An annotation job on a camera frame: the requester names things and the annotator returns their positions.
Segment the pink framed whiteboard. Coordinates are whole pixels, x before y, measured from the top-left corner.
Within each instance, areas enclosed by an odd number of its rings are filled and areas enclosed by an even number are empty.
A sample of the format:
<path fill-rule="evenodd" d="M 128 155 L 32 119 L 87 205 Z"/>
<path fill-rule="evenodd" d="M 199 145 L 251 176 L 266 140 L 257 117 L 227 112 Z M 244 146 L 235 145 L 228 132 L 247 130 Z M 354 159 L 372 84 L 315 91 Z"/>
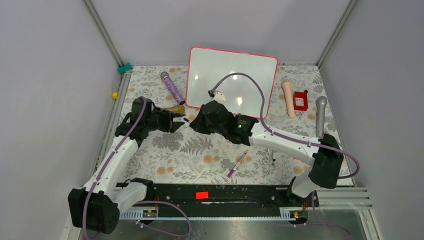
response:
<path fill-rule="evenodd" d="M 217 91 L 234 114 L 266 118 L 269 114 L 278 59 L 275 56 L 194 46 L 190 50 L 186 104 L 199 108 L 212 100 L 208 91 L 222 78 Z"/>

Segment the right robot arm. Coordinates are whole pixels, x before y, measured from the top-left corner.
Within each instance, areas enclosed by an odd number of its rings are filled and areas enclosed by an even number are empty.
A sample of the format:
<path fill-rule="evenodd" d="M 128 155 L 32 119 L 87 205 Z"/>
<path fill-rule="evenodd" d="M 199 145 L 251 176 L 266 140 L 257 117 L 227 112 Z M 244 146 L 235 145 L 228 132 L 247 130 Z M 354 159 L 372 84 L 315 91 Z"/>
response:
<path fill-rule="evenodd" d="M 202 105 L 189 126 L 197 133 L 218 134 L 236 145 L 274 150 L 308 165 L 308 171 L 290 182 L 286 198 L 293 206 L 301 205 L 318 188 L 337 186 L 344 157 L 336 138 L 330 134 L 304 137 L 273 129 L 258 118 L 234 115 L 215 100 Z"/>

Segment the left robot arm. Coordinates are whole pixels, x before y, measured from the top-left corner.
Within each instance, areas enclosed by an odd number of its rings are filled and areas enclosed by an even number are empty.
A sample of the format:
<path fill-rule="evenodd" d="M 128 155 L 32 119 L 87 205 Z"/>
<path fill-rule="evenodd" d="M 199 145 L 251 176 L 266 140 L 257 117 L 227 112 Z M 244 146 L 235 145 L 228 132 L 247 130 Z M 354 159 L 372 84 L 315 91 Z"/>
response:
<path fill-rule="evenodd" d="M 174 133 L 184 122 L 174 118 L 184 113 L 155 106 L 151 99 L 139 97 L 116 128 L 112 145 L 93 176 L 81 188 L 70 191 L 67 200 L 71 222 L 83 231 L 110 234 L 120 214 L 140 202 L 152 204 L 156 198 L 151 180 L 135 178 L 115 191 L 120 174 L 149 133 Z"/>

